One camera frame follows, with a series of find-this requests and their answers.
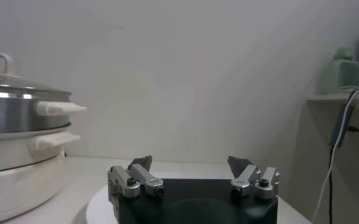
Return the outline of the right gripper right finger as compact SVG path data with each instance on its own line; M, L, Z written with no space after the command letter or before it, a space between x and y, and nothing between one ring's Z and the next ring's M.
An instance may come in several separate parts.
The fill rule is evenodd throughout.
M248 159L235 156L229 156L227 162L233 174L232 193L237 197L254 195L261 200L271 200L279 196L280 174L275 167L267 167L262 172Z

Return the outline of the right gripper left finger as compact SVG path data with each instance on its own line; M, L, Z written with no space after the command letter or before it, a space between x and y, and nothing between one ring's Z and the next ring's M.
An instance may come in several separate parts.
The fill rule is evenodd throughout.
M135 158L125 169L123 166L112 166L107 172L108 200L115 201L119 197L137 198L141 190L151 197L159 198L164 194L161 178L153 176L149 171L152 156Z

